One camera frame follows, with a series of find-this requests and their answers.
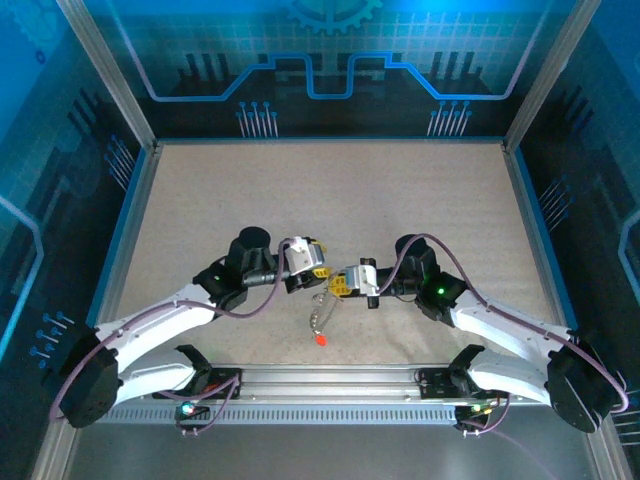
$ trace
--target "glass panel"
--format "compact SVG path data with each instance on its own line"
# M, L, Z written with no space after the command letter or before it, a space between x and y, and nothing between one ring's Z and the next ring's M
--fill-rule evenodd
M615 418L640 467L640 5L604 1L522 143L581 327L633 393Z
M158 137L504 135L573 0L88 2Z
M0 14L0 476L8 479L30 474L51 401L40 383L67 319L86 321L99 297L139 145L55 2L2 2Z

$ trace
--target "purple cable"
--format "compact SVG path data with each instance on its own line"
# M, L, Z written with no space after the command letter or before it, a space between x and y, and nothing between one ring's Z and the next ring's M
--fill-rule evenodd
M167 398L170 398L172 400L182 400L184 402L195 402L198 400L204 400L205 398L209 398L212 395L215 395L216 393L220 393L222 392L225 388L227 388L229 385L231 385L232 383L234 383L236 380L238 379L238 376L236 375L233 378L230 378L229 380L227 380L226 382L224 382L222 385L217 386L216 388L208 391L208 392L204 392L201 393L199 395L193 395L192 397L183 397L181 395L176 395L175 393L171 393L168 391L162 391L162 392L158 392L160 395L164 395Z
M467 276L466 272L464 271L464 268L462 268L462 265L460 264L460 262L458 261L456 256L453 254L453 252L451 250L449 250L449 248L440 239L438 239L437 237L434 237L433 235L431 235L429 233L420 233L418 235L414 235L413 237L411 237L409 239L409 241L405 244L404 248L398 254L398 259L396 260L396 264L393 266L393 270L391 271L391 275L389 275L389 278L387 279L387 281L382 285L382 287L380 287L379 293L382 293L387 288L389 288L389 286L391 285L391 282L393 281L393 279L395 278L396 274L398 273L398 270L400 270L400 265L401 265L402 260L404 259L405 255L407 254L407 251L409 250L409 247L411 247L411 245L413 245L415 242L417 242L421 238L426 238L426 239L429 239L429 240L435 242L438 246L440 246L440 248L442 248L442 250L444 250L444 252L449 256L449 258L451 259L453 264L456 266L456 268L460 272L460 275L462 276L463 280L467 283L467 287L469 287L469 291L473 294L473 296L478 300L478 302L483 307L485 307L486 309L488 309L488 310L490 310L490 311L492 311L494 313L497 313L498 315L506 318L507 320L510 320L510 321L520 325L521 327L527 328L527 329L529 329L529 330L531 330L531 331L533 331L533 332L535 332L535 333L537 333L539 335L542 335L545 338L550 338L552 340L555 340L556 342L561 343L565 347L571 349L576 355L580 356L580 358L582 358L584 361L586 361L593 368L595 368L596 371L600 375L602 375L605 378L605 380L607 380L607 382L609 382L611 384L611 386L615 389L615 391L617 392L618 396L620 397L620 401L621 401L620 407L618 407L616 409L612 409L611 413L621 413L621 412L624 412L627 408L629 408L629 397L625 393L624 388L622 388L620 386L618 381L615 378L613 378L613 376L607 371L607 369L604 368L597 360L595 360L593 357L591 357L591 355L589 355L587 352L582 350L577 345L565 340L564 338L560 337L559 335L556 335L553 332L547 332L544 328L540 328L537 325L532 325L529 322L527 322L525 320L522 320L521 318L518 318L515 315L510 314L509 312L505 312L504 310L501 310L500 308L497 308L497 307L494 307L493 305L490 305L484 299L484 297L482 295L480 295L480 292L478 292L478 290L476 290L476 288L473 286L473 284L471 283L471 280L469 279L469 277Z
M471 425L472 427L476 427L476 428L479 428L479 429L483 429L484 428L484 425L482 425L481 423L478 423L478 422L474 422L473 420L465 420L463 423L466 423L467 425ZM507 442L509 442L512 445L514 445L516 448L520 449L525 455L527 455L531 460L533 460L540 467L540 469L543 470L547 474L547 476L551 480L560 480L558 477L556 477L551 472L551 470L549 470L547 468L547 466L544 464L544 462L540 458L538 458L537 455L535 455L531 450L529 450L523 444L518 442L515 438L510 437L509 435L507 435L506 433L501 432L500 430L492 430L491 433L493 433L494 435L499 436L503 440L506 440Z
M490 425L488 427L485 426L485 425L481 425L478 422L474 422L473 420L465 420L462 423L466 423L466 424L471 425L473 427L479 428L478 435L483 435L485 433L492 432L505 419L505 417L507 416L507 412L509 411L509 406L510 405L511 405L511 395L507 394L507 402L504 404L504 409L502 410L502 413L500 414L500 417L498 417L498 420L496 420L492 425Z
M224 399L224 402L222 403L222 406L220 407L220 409L218 410L218 412L216 413L216 415L211 419L211 421L209 423L207 423L204 427L202 428L197 428L197 429L193 429L193 430L186 430L182 425L180 425L180 422L176 422L176 427L180 428L182 430L182 434L183 435L192 435L192 436L198 436L201 433L206 432L207 430L209 430L211 427L213 427L215 425L215 423L218 421L218 418L220 418L222 416L222 412L224 412L224 409L227 407L227 404L229 403L229 400L231 400L231 397L233 396L233 391L236 389L236 387L238 386L238 376L236 375L235 377L233 377L231 379L231 383L233 384L231 386L231 389L229 389L229 393L227 394L227 397Z
M290 238L285 238L278 245L278 270L276 272L276 278L275 278L275 283L273 285L273 289L271 290L271 293L269 293L269 296L267 297L267 299L262 303L262 305L260 305L258 308L256 308L252 312L233 313L233 312L227 312L226 310L223 310L221 308L216 308L211 305L207 305L206 303L195 302L193 300L178 300L175 302L161 303L160 305L151 307L150 309L145 310L144 312L141 312L138 315L134 316L131 320L127 321L124 325L122 325L122 327L120 327L118 330L113 331L111 334L105 337L105 339L102 340L98 345L96 345L89 353L87 353L85 357L82 360L80 360L80 362L78 362L75 368L71 371L67 379L64 381L64 383L60 387L58 394L53 399L53 403L51 404L51 408L49 409L49 421L53 422L55 420L60 420L60 418L57 416L57 411L60 408L60 404L62 403L62 400L64 399L65 395L69 391L71 384L78 377L78 375L80 375L80 373L82 372L84 367L87 365L87 363L89 363L91 359L95 357L102 348L108 346L116 338L120 337L122 335L122 332L135 327L138 323L142 322L147 317L155 313L162 312L163 310L178 308L182 306L204 308L206 310L211 310L212 312L217 313L218 315L226 315L228 317L237 318L237 319L250 318L262 312L271 303L271 300L273 300L273 297L278 291L280 282L282 281L282 275L284 274L284 247L285 245L289 245L291 242L293 242L293 240L291 240Z

